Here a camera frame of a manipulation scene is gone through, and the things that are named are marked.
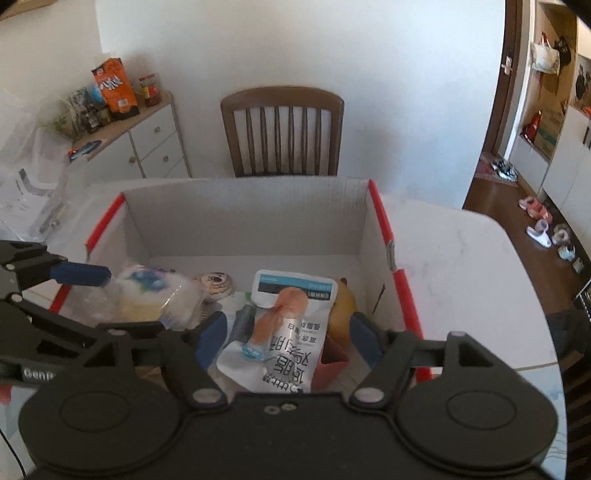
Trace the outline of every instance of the snack bag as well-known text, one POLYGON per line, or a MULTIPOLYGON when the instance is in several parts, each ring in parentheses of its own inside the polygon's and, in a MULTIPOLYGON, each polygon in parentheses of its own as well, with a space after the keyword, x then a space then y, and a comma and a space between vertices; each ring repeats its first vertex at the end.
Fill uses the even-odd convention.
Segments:
POLYGON ((252 392, 309 393, 337 291, 330 278, 259 270, 252 335, 222 350, 218 370, 252 392))
POLYGON ((139 115, 138 101, 121 59, 108 59, 92 73, 113 120, 139 115))

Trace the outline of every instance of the glass jar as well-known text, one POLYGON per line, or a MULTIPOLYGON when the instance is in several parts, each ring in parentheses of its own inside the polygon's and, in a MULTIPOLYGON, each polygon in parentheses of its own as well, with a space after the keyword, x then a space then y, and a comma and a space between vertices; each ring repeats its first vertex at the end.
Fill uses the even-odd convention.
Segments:
POLYGON ((139 79, 139 84, 142 87, 146 107, 149 108, 151 106, 158 105, 162 101, 162 95, 160 94, 160 90, 158 90, 158 86, 156 85, 155 74, 150 73, 149 75, 143 76, 139 79))

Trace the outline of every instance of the hanging bag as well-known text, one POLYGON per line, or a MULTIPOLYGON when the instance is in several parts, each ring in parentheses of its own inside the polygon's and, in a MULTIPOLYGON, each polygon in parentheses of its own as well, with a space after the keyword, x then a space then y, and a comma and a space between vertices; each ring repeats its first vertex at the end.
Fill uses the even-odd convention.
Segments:
POLYGON ((541 43, 531 43, 531 67, 538 72, 560 74, 560 53, 550 46, 545 33, 541 43))

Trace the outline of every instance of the screw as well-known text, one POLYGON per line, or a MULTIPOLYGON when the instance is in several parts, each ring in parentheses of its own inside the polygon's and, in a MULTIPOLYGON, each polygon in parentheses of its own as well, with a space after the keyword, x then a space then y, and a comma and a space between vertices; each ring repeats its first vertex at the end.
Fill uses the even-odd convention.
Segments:
POLYGON ((262 410, 269 415, 279 415, 281 413, 281 409, 276 405, 267 405, 262 410))
POLYGON ((374 387, 360 388, 353 395, 361 403, 378 403, 385 397, 384 392, 374 387))
POLYGON ((283 411, 294 411, 297 410, 297 405, 292 402, 285 402, 281 404, 281 409, 283 411))
POLYGON ((193 400, 197 403, 212 404, 222 399, 222 392, 215 388, 200 388, 193 392, 193 400))

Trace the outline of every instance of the cardboard box on shelf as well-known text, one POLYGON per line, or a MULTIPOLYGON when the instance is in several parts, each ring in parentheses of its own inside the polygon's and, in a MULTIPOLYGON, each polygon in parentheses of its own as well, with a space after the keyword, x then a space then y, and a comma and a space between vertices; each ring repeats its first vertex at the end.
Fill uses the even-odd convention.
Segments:
MULTIPOLYGON (((260 269, 344 277, 360 311, 382 329, 401 331, 413 328, 409 319, 417 323, 418 317, 404 270, 393 273, 388 262, 393 238, 374 182, 277 177, 127 190, 86 246, 87 261, 109 267, 113 275, 130 261, 190 278, 220 271, 244 292, 260 269)), ((52 310, 82 320, 76 290, 59 293, 52 310)), ((348 354, 349 366, 332 389, 352 391, 369 372, 354 349, 348 354)), ((420 371, 417 378, 426 379, 421 373, 426 374, 420 371)), ((217 375, 214 380, 227 386, 217 375)))
POLYGON ((564 124, 564 115, 549 108, 542 110, 542 120, 535 136, 534 145, 548 157, 552 158, 556 143, 564 124))

